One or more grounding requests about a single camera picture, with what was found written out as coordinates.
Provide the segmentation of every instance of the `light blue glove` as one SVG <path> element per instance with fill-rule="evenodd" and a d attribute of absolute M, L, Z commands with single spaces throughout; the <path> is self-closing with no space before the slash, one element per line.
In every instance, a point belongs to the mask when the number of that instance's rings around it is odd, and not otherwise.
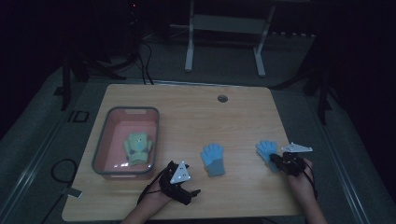
<path fill-rule="evenodd" d="M 276 154 L 276 142 L 262 140 L 256 145 L 256 148 L 256 152 L 265 160 L 271 171 L 274 173 L 278 172 L 279 169 L 276 167 L 276 164 L 271 162 L 270 159 L 271 154 Z"/>
<path fill-rule="evenodd" d="M 204 147 L 204 151 L 201 152 L 201 158 L 209 176 L 225 174 L 223 151 L 224 148 L 219 144 L 210 144 Z"/>

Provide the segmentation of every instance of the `pink plastic tray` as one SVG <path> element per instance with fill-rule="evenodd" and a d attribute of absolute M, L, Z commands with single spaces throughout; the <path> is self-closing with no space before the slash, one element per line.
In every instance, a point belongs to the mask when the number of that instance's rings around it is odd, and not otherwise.
<path fill-rule="evenodd" d="M 114 107 L 108 111 L 92 169 L 105 179 L 150 179 L 156 155 L 160 113 L 154 107 Z M 129 165 L 123 143 L 130 133 L 146 133 L 152 142 L 148 162 Z"/>

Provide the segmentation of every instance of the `table leg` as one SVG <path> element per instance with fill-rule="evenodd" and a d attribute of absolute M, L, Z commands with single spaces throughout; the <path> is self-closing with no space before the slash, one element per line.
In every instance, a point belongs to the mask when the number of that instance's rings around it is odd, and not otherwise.
<path fill-rule="evenodd" d="M 257 47 L 253 48 L 254 58 L 256 60 L 257 72 L 259 74 L 259 77 L 265 77 L 264 65 L 262 63 L 262 46 L 264 45 L 265 38 L 268 35 L 268 30 L 270 28 L 271 20 L 274 16 L 275 9 L 276 9 L 275 6 L 270 8 L 270 12 L 267 17 L 267 22 L 262 27 L 262 38 L 260 40 L 260 43 Z"/>
<path fill-rule="evenodd" d="M 190 26 L 189 26 L 189 45 L 187 46 L 186 65 L 184 69 L 186 72 L 192 70 L 192 59 L 194 57 L 194 1 L 190 0 Z"/>
<path fill-rule="evenodd" d="M 71 98 L 71 87 L 70 87 L 70 62 L 67 55 L 64 56 L 62 59 L 62 71 L 63 71 L 63 79 L 62 79 L 62 111 L 65 111 L 67 106 L 69 105 L 70 98 Z"/>

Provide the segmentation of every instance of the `metal stand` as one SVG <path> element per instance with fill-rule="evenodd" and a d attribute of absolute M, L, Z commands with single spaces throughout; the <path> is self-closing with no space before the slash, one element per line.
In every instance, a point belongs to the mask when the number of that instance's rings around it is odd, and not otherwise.
<path fill-rule="evenodd" d="M 192 71 L 192 60 L 194 55 L 194 30 L 211 30 L 261 35 L 262 38 L 260 43 L 257 47 L 253 48 L 253 53 L 256 60 L 258 75 L 260 77 L 265 77 L 264 65 L 262 63 L 262 46 L 264 44 L 265 37 L 268 35 L 268 29 L 274 16 L 275 9 L 275 6 L 270 8 L 266 20 L 209 16 L 194 14 L 194 0 L 190 0 L 189 45 L 187 47 L 186 64 L 184 67 L 186 72 Z"/>

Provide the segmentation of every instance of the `table surface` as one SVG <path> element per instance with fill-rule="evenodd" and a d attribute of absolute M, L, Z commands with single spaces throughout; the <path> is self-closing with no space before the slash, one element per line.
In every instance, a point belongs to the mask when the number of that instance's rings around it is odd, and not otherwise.
<path fill-rule="evenodd" d="M 219 95 L 228 97 L 226 103 Z M 271 92 L 258 87 L 122 85 L 108 86 L 73 184 L 80 198 L 68 197 L 66 221 L 121 220 L 135 207 L 150 180 L 104 180 L 92 167 L 106 113 L 114 106 L 154 106 L 160 111 L 158 174 L 169 161 L 185 161 L 200 189 L 189 205 L 171 202 L 152 219 L 268 217 L 302 213 L 285 176 L 273 174 L 256 153 L 262 139 L 289 144 Z M 208 177 L 200 157 L 203 146 L 224 146 L 226 174 Z"/>

